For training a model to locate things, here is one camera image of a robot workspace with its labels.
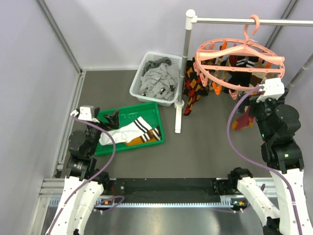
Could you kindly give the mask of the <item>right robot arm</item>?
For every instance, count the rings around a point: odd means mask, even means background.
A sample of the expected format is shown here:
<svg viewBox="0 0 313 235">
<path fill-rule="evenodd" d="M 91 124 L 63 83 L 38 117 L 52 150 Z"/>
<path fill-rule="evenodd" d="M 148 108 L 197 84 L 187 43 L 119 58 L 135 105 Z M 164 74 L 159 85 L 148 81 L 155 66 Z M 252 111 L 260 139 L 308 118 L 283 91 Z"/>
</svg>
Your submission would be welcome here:
<svg viewBox="0 0 313 235">
<path fill-rule="evenodd" d="M 294 140 L 300 129 L 298 111 L 283 99 L 268 98 L 258 102 L 257 96 L 244 95 L 234 110 L 247 108 L 255 118 L 263 144 L 261 155 L 265 164 L 257 163 L 235 152 L 246 161 L 270 172 L 276 190 L 278 206 L 257 185 L 247 169 L 240 167 L 229 174 L 228 188 L 241 193 L 258 215 L 265 235 L 311 235 L 313 228 L 308 215 L 304 193 L 304 161 Z"/>
</svg>

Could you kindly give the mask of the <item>pink round clip hanger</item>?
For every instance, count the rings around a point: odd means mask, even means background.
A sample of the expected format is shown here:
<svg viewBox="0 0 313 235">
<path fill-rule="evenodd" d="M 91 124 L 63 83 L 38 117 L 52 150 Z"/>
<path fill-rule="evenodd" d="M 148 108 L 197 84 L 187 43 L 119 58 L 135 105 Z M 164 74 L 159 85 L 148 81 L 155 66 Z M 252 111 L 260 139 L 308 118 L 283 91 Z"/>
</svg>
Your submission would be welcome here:
<svg viewBox="0 0 313 235">
<path fill-rule="evenodd" d="M 221 38 L 203 43 L 195 54 L 194 68 L 203 86 L 216 82 L 228 90 L 233 99 L 239 92 L 252 89 L 244 77 L 259 73 L 282 79 L 285 74 L 285 58 L 256 43 L 244 27 L 242 39 Z"/>
</svg>

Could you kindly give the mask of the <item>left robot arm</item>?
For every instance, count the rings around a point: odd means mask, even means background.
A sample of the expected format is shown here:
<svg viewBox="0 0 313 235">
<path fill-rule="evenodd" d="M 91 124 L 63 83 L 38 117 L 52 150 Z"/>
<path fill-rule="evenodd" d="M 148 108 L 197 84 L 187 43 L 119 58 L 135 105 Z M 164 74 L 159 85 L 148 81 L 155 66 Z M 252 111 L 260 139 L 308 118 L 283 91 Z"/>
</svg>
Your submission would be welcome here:
<svg viewBox="0 0 313 235">
<path fill-rule="evenodd" d="M 109 175 L 103 169 L 95 168 L 94 154 L 101 134 L 119 127 L 119 110 L 105 114 L 105 122 L 97 118 L 99 112 L 99 108 L 81 106 L 70 113 L 75 121 L 86 124 L 87 128 L 69 136 L 70 158 L 63 192 L 47 229 L 48 235 L 82 235 L 98 197 L 110 191 Z"/>
</svg>

